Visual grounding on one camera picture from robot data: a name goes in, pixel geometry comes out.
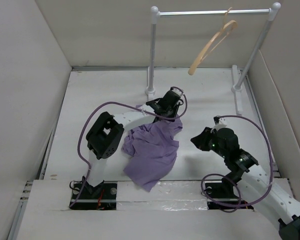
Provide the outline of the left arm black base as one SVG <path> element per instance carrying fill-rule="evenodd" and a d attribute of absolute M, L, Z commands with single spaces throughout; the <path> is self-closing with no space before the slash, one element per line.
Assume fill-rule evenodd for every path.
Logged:
<path fill-rule="evenodd" d="M 88 182 L 83 184 L 85 180 L 83 176 L 81 181 L 69 183 L 71 210 L 114 211 L 117 209 L 117 182 L 103 180 L 100 184 L 92 186 Z"/>

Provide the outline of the white clothes rack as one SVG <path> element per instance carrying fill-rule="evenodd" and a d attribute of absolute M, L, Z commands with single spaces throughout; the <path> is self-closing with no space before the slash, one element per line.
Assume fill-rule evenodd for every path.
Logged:
<path fill-rule="evenodd" d="M 254 48 L 249 56 L 249 59 L 241 74 L 238 72 L 238 67 L 233 65 L 231 67 L 232 83 L 233 86 L 231 91 L 234 94 L 234 103 L 236 114 L 241 116 L 243 114 L 243 100 L 242 100 L 242 84 L 248 70 L 250 69 L 257 52 L 261 48 L 266 36 L 271 28 L 273 21 L 275 20 L 279 10 L 281 9 L 281 4 L 275 2 L 270 8 L 267 9 L 242 9 L 242 10 L 231 10 L 228 15 L 267 15 L 267 20 L 260 32 L 260 35 L 254 45 Z M 169 17 L 189 17 L 189 16 L 216 16 L 220 15 L 224 17 L 227 10 L 197 10 L 197 11 L 168 11 L 161 12 L 158 7 L 152 6 L 150 10 L 151 15 L 151 28 L 150 28 L 150 54 L 149 54 L 149 67 L 148 67 L 148 86 L 145 93 L 150 99 L 155 95 L 154 88 L 154 71 L 155 71 L 155 47 L 156 47 L 156 30 L 157 22 L 159 18 L 169 18 Z"/>

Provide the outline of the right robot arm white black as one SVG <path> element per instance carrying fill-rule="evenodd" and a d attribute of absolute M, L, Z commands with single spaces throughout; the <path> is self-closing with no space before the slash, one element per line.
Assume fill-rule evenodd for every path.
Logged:
<path fill-rule="evenodd" d="M 300 240 L 300 202 L 288 194 L 239 145 L 230 128 L 206 127 L 190 140 L 197 149 L 223 158 L 229 173 L 213 187 L 223 197 L 237 195 L 266 217 L 283 240 Z"/>

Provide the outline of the purple t shirt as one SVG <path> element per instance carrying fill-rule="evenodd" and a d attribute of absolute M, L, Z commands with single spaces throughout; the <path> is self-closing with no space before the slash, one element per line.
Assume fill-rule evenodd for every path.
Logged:
<path fill-rule="evenodd" d="M 179 149 L 175 136 L 183 129 L 178 118 L 144 124 L 128 131 L 121 150 L 130 156 L 123 172 L 138 187 L 150 192 L 173 168 Z"/>

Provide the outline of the wooden clothes hanger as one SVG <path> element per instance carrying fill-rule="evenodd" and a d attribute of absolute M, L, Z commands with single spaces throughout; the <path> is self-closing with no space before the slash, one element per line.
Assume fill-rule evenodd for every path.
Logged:
<path fill-rule="evenodd" d="M 224 14 L 222 20 L 222 26 L 214 36 L 206 43 L 200 53 L 197 55 L 193 63 L 191 64 L 188 74 L 192 76 L 199 65 L 238 27 L 238 23 L 235 20 L 227 21 L 227 16 L 232 10 L 230 7 Z"/>

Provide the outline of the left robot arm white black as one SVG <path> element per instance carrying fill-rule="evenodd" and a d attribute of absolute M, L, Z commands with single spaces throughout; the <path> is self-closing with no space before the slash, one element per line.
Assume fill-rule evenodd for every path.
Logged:
<path fill-rule="evenodd" d="M 104 180 L 104 170 L 107 159 L 118 149 L 124 133 L 150 123 L 161 120 L 173 122 L 178 119 L 179 107 L 187 104 L 184 92 L 177 87 L 171 87 L 166 94 L 145 104 L 134 107 L 119 102 L 106 102 L 93 113 L 106 105 L 118 105 L 128 108 L 129 111 L 120 114 L 110 114 L 107 111 L 100 114 L 86 134 L 87 148 L 89 149 L 89 175 L 84 192 L 90 198 L 97 198 L 101 194 L 100 183 Z"/>

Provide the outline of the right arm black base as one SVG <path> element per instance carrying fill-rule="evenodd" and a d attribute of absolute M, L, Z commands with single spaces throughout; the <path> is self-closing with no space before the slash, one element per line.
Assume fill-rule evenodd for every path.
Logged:
<path fill-rule="evenodd" d="M 215 203 L 210 198 L 215 199 L 217 202 L 230 205 L 245 205 L 247 204 L 242 198 L 239 198 L 237 190 L 234 191 L 234 186 L 228 181 L 223 180 L 223 175 L 208 174 L 201 180 L 201 194 L 206 197 L 207 208 L 209 210 L 220 210 L 224 213 L 233 213 L 239 209 L 253 209 L 252 206 L 245 206 L 236 208 L 233 206 L 223 206 Z"/>

